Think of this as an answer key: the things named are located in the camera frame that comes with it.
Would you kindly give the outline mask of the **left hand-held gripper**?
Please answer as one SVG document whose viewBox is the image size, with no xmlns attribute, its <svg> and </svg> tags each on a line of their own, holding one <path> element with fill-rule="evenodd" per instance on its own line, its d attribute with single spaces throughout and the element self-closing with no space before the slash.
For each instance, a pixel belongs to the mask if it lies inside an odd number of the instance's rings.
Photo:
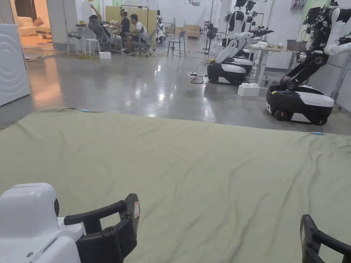
<svg viewBox="0 0 351 263">
<path fill-rule="evenodd" d="M 140 203 L 130 193 L 106 207 L 59 216 L 55 189 L 47 183 L 18 184 L 0 197 L 0 261 L 2 263 L 100 263 L 101 257 L 82 244 L 84 224 L 100 225 L 100 219 L 118 213 L 137 226 Z"/>
</svg>

